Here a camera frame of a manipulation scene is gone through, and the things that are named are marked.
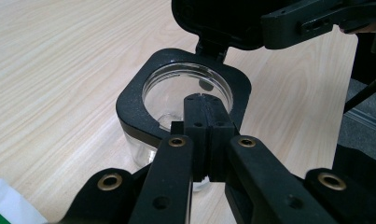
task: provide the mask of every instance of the wooden table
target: wooden table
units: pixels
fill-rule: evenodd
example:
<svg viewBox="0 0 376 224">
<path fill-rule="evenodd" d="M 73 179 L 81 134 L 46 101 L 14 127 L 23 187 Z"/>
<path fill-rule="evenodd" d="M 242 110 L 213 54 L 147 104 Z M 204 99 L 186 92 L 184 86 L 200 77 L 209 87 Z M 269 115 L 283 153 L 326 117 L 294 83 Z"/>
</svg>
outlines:
<svg viewBox="0 0 376 224">
<path fill-rule="evenodd" d="M 0 1 L 0 178 L 54 222 L 96 172 L 136 171 L 117 97 L 155 51 L 197 41 L 170 1 Z M 225 63 L 253 87 L 242 133 L 296 175 L 330 167 L 355 45 L 335 28 L 288 49 L 230 49 Z M 192 223 L 232 222 L 222 184 L 194 194 Z"/>
</svg>

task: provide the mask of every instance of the black lid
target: black lid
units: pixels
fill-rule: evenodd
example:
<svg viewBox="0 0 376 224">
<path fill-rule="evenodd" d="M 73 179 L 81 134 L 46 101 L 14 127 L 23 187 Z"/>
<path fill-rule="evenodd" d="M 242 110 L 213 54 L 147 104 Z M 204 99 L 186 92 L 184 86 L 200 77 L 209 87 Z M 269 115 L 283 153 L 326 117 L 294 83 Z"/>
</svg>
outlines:
<svg viewBox="0 0 376 224">
<path fill-rule="evenodd" d="M 173 0 L 176 22 L 184 30 L 224 47 L 263 46 L 260 17 L 281 8 L 285 0 Z"/>
</svg>

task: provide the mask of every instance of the light wood grain surface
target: light wood grain surface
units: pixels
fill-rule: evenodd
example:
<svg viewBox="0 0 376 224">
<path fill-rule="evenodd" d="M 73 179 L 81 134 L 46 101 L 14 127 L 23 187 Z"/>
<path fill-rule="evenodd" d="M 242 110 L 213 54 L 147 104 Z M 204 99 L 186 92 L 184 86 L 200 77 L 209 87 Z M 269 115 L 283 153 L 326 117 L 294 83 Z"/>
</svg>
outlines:
<svg viewBox="0 0 376 224">
<path fill-rule="evenodd" d="M 136 171 L 116 99 L 152 53 L 197 41 L 170 1 L 0 0 L 0 178 L 54 222 L 96 172 Z M 330 167 L 355 45 L 336 28 L 289 49 L 230 49 L 253 87 L 242 133 L 296 175 Z M 235 222 L 222 184 L 194 194 L 191 221 Z"/>
</svg>

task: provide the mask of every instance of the white paper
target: white paper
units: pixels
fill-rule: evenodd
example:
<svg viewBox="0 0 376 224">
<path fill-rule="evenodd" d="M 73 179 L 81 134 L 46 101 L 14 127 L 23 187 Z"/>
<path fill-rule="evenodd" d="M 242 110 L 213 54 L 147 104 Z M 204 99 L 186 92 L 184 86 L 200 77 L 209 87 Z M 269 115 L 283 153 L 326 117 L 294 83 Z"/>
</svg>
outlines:
<svg viewBox="0 0 376 224">
<path fill-rule="evenodd" d="M 0 215 L 11 224 L 47 223 L 46 219 L 3 179 L 0 179 Z"/>
</svg>

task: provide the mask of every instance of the brass grommet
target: brass grommet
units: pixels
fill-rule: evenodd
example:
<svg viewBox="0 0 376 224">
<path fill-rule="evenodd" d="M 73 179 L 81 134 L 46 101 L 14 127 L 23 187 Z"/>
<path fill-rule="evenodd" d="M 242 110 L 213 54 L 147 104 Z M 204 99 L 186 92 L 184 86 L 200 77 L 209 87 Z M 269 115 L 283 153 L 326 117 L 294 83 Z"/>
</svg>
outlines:
<svg viewBox="0 0 376 224">
<path fill-rule="evenodd" d="M 100 190 L 112 190 L 117 189 L 122 182 L 121 175 L 117 173 L 103 175 L 101 179 L 97 182 L 97 187 Z"/>
<path fill-rule="evenodd" d="M 238 140 L 238 144 L 242 147 L 254 147 L 257 143 L 249 138 L 240 138 Z"/>
<path fill-rule="evenodd" d="M 174 137 L 168 140 L 168 144 L 172 147 L 182 147 L 185 145 L 185 143 L 186 143 L 185 139 L 181 137 Z"/>
<path fill-rule="evenodd" d="M 318 180 L 325 187 L 335 190 L 345 190 L 347 185 L 338 176 L 330 173 L 321 173 L 318 176 Z"/>
</svg>

